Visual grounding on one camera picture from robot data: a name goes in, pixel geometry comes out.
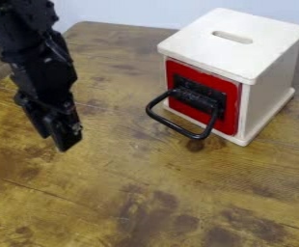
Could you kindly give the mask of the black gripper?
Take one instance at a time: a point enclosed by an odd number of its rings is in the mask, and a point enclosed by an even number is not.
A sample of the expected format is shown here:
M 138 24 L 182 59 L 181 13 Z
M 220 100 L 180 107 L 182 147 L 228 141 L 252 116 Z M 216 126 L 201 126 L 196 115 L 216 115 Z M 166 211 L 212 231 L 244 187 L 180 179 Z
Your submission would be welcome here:
M 59 44 L 13 45 L 7 48 L 15 104 L 39 136 L 53 138 L 61 152 L 82 139 L 70 88 L 77 73 L 67 47 Z

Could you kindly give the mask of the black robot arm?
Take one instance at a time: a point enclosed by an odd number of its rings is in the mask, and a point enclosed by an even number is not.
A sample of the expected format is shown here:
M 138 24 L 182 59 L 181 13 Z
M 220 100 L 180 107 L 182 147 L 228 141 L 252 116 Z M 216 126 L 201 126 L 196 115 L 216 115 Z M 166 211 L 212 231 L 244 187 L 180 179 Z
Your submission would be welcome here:
M 82 126 L 70 93 L 77 73 L 55 22 L 51 0 L 0 0 L 0 61 L 11 69 L 15 105 L 41 137 L 67 151 Z

